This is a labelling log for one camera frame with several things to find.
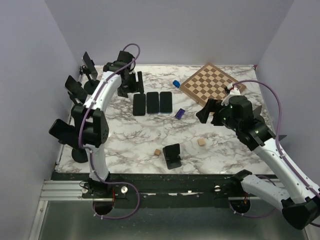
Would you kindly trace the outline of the black phone blue edge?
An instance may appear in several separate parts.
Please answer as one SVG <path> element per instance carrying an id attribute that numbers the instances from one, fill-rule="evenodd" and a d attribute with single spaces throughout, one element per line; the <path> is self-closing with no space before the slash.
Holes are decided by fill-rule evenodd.
<path id="1" fill-rule="evenodd" d="M 159 110 L 160 113 L 170 114 L 173 112 L 173 98 L 170 91 L 160 92 Z"/>

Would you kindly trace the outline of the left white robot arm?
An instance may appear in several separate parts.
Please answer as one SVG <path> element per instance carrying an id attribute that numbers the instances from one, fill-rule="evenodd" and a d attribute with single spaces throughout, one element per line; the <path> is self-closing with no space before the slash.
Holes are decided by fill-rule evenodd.
<path id="1" fill-rule="evenodd" d="M 101 198 L 107 197 L 111 191 L 111 185 L 107 182 L 110 171 L 104 147 L 109 136 L 105 112 L 114 93 L 123 98 L 127 98 L 128 94 L 144 93 L 143 80 L 135 73 L 137 58 L 121 50 L 117 60 L 104 65 L 102 78 L 91 97 L 83 106 L 73 110 L 78 146 L 86 151 L 89 178 L 95 183 L 93 191 Z"/>

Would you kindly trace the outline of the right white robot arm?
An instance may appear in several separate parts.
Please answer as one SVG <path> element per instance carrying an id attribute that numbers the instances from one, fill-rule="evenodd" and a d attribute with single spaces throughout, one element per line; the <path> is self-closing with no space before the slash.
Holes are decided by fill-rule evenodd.
<path id="1" fill-rule="evenodd" d="M 236 95 L 226 102 L 208 99 L 196 117 L 205 124 L 213 114 L 211 124 L 234 131 L 239 141 L 259 156 L 284 186 L 280 189 L 242 170 L 234 175 L 230 191 L 236 196 L 247 192 L 261 198 L 280 210 L 292 227 L 302 230 L 320 215 L 320 187 L 287 155 L 260 112 L 253 109 L 245 96 Z"/>

